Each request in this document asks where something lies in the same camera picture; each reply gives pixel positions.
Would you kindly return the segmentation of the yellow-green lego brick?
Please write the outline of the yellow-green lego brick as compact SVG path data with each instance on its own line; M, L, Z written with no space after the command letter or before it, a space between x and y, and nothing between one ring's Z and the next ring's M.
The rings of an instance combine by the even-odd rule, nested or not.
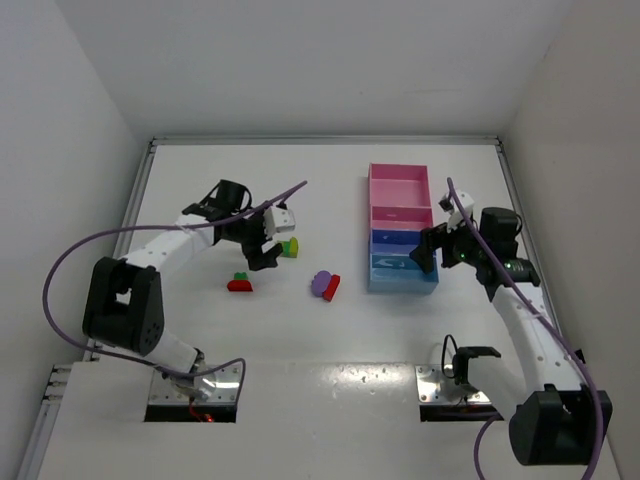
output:
M298 252L299 252L299 242L296 237L291 237L288 242L288 250L287 250L288 257L296 258L298 256Z

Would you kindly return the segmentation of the red rounded lego brick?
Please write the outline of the red rounded lego brick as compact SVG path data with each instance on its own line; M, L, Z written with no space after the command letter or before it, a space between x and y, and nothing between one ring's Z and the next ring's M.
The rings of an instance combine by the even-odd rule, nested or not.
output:
M233 279L227 283L229 292L252 292L253 286L247 279Z

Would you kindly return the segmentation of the purple rounded lego brick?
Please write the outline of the purple rounded lego brick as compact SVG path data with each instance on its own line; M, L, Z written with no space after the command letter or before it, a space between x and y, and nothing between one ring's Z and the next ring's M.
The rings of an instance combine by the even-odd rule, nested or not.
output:
M327 290L332 279L329 271L321 270L317 272L311 281L311 292L316 297L322 297Z

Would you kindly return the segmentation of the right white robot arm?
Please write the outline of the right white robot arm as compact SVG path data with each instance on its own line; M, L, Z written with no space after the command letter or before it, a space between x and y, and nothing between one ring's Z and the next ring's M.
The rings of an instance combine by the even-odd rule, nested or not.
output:
M540 277L518 257L520 216L509 209L483 209L474 222L471 208L444 204L446 222L421 233L410 254L426 273L442 265L472 267L489 303L503 320L522 374L513 376L492 346L463 346L453 357L453 381L479 390L507 422L516 460L525 466L584 465L594 469L613 405L591 388L583 363L558 338L544 315Z

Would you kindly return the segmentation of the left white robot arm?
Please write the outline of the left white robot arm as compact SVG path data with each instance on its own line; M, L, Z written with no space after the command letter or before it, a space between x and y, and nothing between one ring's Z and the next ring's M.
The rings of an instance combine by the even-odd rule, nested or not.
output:
M221 180L187 206L174 227L139 249L94 266L82 330L92 340L133 352L183 390L195 390L203 353L165 325L162 281L220 241L240 245L252 271L274 268L282 254L273 238L292 231L285 202L254 208L248 188Z

